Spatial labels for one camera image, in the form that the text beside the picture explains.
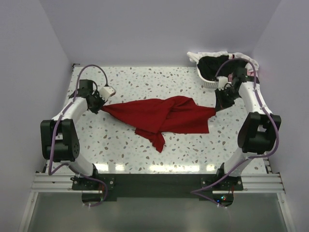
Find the red t shirt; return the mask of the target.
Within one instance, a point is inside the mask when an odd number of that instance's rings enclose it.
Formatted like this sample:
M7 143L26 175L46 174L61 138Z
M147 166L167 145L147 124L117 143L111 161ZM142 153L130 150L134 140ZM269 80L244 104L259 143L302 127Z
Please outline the red t shirt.
M199 106L185 96L110 104L101 109L133 126L135 133L148 139L159 153L165 145L162 133L207 134L208 120L216 115L215 108Z

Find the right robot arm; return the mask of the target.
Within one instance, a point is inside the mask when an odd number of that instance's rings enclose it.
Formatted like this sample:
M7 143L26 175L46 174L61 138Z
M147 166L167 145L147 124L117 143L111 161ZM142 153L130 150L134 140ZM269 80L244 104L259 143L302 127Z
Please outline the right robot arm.
M236 151L217 171L215 184L225 190L232 185L232 177L240 177L251 160L265 158L268 151L273 154L278 148L281 117L266 106L257 77L248 75L244 68L236 69L232 82L216 89L215 96L216 112L233 106L241 98L248 113L238 132Z

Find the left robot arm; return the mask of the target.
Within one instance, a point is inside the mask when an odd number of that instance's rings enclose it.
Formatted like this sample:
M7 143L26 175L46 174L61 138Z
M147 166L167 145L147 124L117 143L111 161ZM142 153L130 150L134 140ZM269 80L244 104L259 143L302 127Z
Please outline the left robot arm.
M88 79L80 80L77 89L69 96L68 103L50 120L40 124L42 155L49 161L48 174L53 175L63 166L84 177L88 189L96 189L100 178L95 175L95 166L82 154L75 125L87 111L98 114L99 110L116 93L109 85L98 88Z

